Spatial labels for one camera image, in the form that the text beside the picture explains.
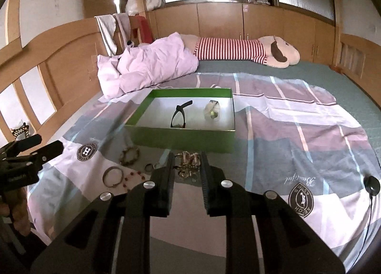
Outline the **left human hand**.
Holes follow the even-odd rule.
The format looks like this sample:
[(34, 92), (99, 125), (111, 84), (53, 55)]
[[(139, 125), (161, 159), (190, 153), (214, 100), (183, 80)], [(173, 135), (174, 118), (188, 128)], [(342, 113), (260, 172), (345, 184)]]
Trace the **left human hand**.
[(17, 190), (16, 201), (9, 205), (1, 198), (1, 216), (11, 216), (13, 225), (16, 231), (21, 235), (27, 236), (30, 234), (31, 227), (28, 216), (27, 194), (25, 188)]

